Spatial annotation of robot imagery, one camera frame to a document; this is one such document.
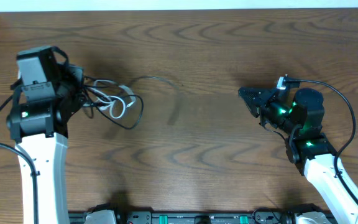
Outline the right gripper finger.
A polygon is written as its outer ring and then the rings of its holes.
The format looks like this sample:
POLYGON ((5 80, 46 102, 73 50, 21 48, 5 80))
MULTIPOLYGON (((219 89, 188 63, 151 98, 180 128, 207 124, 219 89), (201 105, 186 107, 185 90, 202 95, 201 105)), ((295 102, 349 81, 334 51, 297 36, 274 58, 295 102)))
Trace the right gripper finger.
POLYGON ((273 89, 241 87, 238 90, 239 96, 248 104, 265 104, 275 93, 273 89))
POLYGON ((245 100, 245 103, 251 115, 255 118, 258 118, 260 116, 260 112, 259 112, 260 101, 257 99, 251 99, 251 100, 245 100))

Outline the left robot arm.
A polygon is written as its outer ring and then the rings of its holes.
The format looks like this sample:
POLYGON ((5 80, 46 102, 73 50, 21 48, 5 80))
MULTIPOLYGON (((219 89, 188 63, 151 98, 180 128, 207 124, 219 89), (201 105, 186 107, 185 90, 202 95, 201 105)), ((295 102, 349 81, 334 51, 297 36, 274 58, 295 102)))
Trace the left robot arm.
POLYGON ((65 158, 69 119, 84 103, 83 69, 55 46, 23 50, 6 123, 20 152, 24 223, 69 223, 65 158))

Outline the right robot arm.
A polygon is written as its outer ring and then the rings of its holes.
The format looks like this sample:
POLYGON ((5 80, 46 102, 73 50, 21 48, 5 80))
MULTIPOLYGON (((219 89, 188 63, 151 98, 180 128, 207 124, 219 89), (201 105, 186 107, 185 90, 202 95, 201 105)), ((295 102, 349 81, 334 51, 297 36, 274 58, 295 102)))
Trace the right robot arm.
POLYGON ((288 90, 241 87, 238 90, 260 125, 287 133, 288 160, 318 191, 338 223, 358 223, 358 188, 345 171, 338 152, 322 133, 323 95, 299 89, 290 106, 288 90))

